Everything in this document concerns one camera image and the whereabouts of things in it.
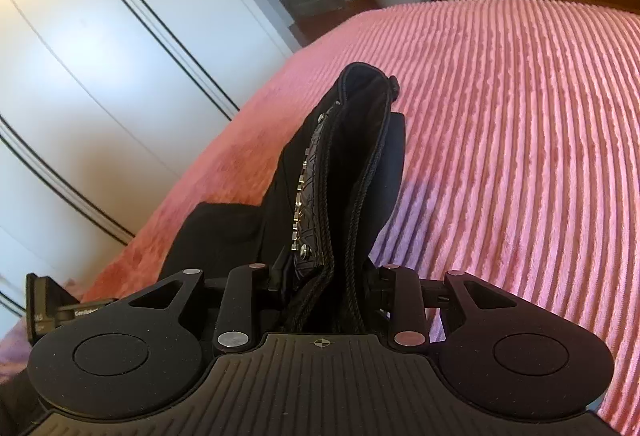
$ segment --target ribbed pink blanket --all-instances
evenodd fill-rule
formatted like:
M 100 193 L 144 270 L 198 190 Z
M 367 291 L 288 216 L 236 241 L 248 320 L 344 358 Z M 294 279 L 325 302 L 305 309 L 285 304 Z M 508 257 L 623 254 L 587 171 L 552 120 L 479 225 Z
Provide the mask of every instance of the ribbed pink blanket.
M 295 54 L 85 295 L 155 281 L 202 200 L 258 204 L 282 146 L 349 62 L 394 74 L 404 181 L 372 258 L 460 268 L 603 338 L 600 415 L 640 435 L 640 19 L 531 0 L 396 6 Z

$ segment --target metal screw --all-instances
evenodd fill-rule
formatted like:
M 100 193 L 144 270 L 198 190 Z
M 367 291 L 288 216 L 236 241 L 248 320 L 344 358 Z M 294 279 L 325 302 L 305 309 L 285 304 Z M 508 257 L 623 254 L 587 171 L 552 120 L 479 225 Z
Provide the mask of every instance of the metal screw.
M 249 336 L 240 331 L 228 331 L 218 337 L 218 343 L 226 348 L 244 346 L 249 341 Z
M 422 333 L 418 333 L 417 331 L 401 331 L 396 333 L 394 340 L 396 344 L 400 344 L 406 348 L 414 348 L 415 346 L 424 344 L 426 339 Z

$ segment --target white wardrobe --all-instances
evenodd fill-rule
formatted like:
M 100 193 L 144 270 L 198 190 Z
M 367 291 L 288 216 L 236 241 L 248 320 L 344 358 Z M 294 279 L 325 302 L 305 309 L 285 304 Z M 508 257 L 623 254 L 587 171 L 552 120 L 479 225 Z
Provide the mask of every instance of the white wardrobe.
M 0 303 L 90 282 L 290 54 L 252 0 L 0 0 Z

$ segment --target striped pink bedspread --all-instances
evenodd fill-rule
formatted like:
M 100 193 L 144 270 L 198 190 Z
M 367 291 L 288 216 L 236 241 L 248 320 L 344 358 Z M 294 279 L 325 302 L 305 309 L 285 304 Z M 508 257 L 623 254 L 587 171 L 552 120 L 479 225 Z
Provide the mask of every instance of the striped pink bedspread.
M 372 258 L 424 278 L 464 269 L 595 332 L 616 358 L 600 414 L 638 436 L 639 50 L 637 16 L 593 6 L 475 0 L 356 16 L 254 96 L 86 298 L 154 281 L 199 201 L 259 203 L 282 146 L 361 60 L 398 77 L 407 122 L 401 195 Z

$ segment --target black bag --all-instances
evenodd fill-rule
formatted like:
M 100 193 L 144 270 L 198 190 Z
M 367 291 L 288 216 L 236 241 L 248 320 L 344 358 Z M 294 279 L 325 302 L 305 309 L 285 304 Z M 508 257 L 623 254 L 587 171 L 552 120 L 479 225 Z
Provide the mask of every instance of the black bag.
M 267 263 L 286 281 L 281 328 L 364 333 L 368 255 L 402 179 L 404 116 L 390 110 L 398 90 L 369 64 L 345 67 L 282 150 L 261 206 L 199 204 L 160 278 Z

